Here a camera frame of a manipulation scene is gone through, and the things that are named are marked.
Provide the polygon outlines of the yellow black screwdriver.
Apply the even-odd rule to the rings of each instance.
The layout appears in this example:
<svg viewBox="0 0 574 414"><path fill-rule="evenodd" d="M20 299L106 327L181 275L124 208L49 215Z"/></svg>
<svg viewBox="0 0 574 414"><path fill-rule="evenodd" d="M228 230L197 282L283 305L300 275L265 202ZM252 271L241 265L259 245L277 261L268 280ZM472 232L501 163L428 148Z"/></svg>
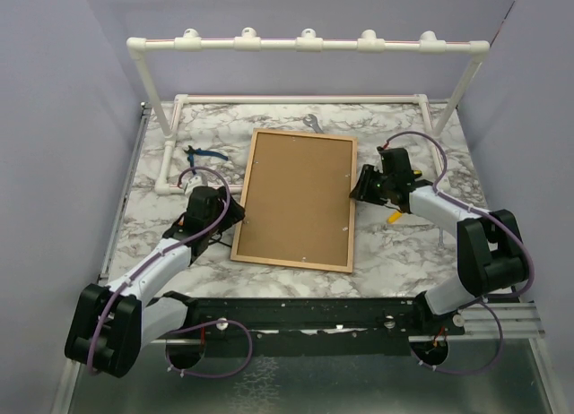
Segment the yellow black screwdriver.
<svg viewBox="0 0 574 414"><path fill-rule="evenodd" d="M396 172L390 176L390 202L396 206L395 212L387 219L388 223L397 222L404 214L410 212L409 194L419 185L422 172L419 169Z"/></svg>

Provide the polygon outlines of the brown wooden picture frame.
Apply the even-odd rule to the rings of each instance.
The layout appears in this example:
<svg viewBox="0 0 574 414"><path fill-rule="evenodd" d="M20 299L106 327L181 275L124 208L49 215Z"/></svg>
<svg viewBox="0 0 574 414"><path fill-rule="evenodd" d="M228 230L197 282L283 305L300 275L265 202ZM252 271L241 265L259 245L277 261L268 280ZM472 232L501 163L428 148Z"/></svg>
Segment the brown wooden picture frame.
<svg viewBox="0 0 574 414"><path fill-rule="evenodd" d="M356 169L351 136L256 129L231 260L352 272Z"/></svg>

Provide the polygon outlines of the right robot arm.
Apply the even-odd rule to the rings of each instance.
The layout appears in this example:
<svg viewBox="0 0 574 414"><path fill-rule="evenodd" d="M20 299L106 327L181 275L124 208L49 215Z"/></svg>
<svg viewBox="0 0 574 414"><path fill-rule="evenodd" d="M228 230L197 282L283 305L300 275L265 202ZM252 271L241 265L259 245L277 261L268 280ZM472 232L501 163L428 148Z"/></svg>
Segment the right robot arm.
<svg viewBox="0 0 574 414"><path fill-rule="evenodd" d="M413 302L412 323L418 332L432 334L457 309L530 281L534 265L514 214L475 208L445 194L412 169L403 148L383 146L378 154L382 169L365 164L350 197L379 206L391 203L447 231L457 242L456 275Z"/></svg>

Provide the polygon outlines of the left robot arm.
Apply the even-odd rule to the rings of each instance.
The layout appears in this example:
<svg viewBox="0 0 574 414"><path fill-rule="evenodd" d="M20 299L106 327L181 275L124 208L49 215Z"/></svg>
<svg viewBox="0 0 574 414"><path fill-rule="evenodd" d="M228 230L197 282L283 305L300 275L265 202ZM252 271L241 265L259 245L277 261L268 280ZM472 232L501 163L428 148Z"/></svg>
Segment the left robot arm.
<svg viewBox="0 0 574 414"><path fill-rule="evenodd" d="M198 316L179 294L158 295L222 234L245 217L225 186L199 186L186 210L163 233L159 244L135 268L104 286L86 286L77 301L64 353L90 370L122 377L142 347L174 332L196 331Z"/></svg>

